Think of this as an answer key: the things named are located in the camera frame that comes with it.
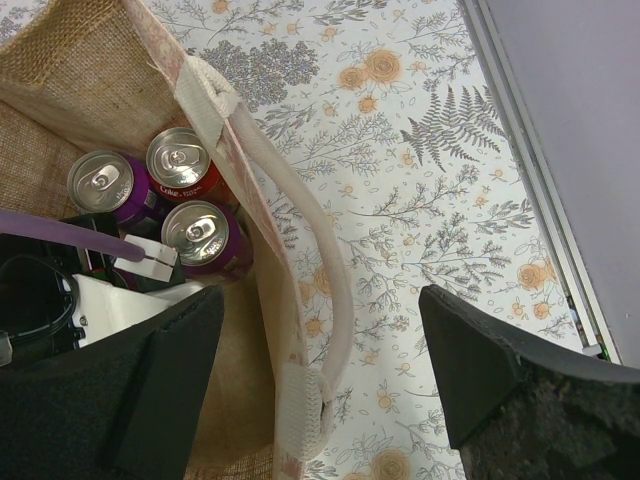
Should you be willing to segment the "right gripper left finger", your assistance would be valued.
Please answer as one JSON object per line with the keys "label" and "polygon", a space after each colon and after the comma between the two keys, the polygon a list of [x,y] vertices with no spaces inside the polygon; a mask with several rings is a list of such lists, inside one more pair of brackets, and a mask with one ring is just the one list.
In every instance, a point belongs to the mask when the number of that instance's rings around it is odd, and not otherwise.
{"label": "right gripper left finger", "polygon": [[180,479],[224,319],[206,287],[87,347],[1,370],[4,479]]}

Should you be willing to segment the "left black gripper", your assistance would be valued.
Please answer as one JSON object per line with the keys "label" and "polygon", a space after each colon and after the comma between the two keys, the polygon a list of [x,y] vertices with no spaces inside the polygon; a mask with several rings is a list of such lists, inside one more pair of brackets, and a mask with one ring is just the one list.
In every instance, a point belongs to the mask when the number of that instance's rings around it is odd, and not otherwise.
{"label": "left black gripper", "polygon": [[[1,366],[18,369],[78,348],[75,341],[81,330],[72,325],[79,296],[75,274],[99,280],[68,264],[66,257],[51,254],[52,246],[66,246],[77,253],[103,254],[108,264],[117,259],[139,262],[144,251],[117,236],[67,222],[25,213],[1,215]],[[178,271],[168,283],[184,282],[178,255]],[[146,285],[140,293],[161,288],[158,280],[128,273]]]}

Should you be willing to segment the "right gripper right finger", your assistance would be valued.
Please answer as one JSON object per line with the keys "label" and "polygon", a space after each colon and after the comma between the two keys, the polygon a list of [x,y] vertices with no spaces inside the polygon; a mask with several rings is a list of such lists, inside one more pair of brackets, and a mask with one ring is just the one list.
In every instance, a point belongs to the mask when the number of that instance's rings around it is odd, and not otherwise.
{"label": "right gripper right finger", "polygon": [[503,322],[437,285],[419,308],[469,479],[636,479],[639,372]]}

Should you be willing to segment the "purple fanta can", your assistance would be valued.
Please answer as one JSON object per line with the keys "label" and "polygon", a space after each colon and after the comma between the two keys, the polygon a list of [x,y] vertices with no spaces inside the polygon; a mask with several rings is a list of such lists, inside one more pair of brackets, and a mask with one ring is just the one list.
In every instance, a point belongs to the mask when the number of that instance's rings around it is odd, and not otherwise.
{"label": "purple fanta can", "polygon": [[158,227],[170,210],[143,163],[110,150],[92,151],[76,160],[67,175],[67,192],[82,212],[111,213],[117,225],[129,231]]}
{"label": "purple fanta can", "polygon": [[253,265],[251,242],[223,205],[205,201],[178,205],[162,224],[161,240],[177,251],[189,277],[232,282],[241,279]]}

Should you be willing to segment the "red coke can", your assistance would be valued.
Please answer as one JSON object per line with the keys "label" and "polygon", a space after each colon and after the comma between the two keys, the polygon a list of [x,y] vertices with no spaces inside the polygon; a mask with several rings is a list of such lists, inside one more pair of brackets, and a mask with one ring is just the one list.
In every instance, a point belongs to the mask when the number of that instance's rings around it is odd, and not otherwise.
{"label": "red coke can", "polygon": [[236,197],[190,128],[158,133],[148,146],[145,166],[156,191],[170,202],[202,200],[238,207]]}

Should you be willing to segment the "brown jute canvas bag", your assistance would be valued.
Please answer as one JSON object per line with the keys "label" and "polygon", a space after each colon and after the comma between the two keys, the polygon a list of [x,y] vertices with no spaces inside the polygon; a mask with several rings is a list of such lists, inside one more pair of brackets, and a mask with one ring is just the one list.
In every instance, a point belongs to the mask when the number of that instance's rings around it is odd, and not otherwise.
{"label": "brown jute canvas bag", "polygon": [[141,1],[1,40],[1,475],[300,479],[354,306],[314,195]]}

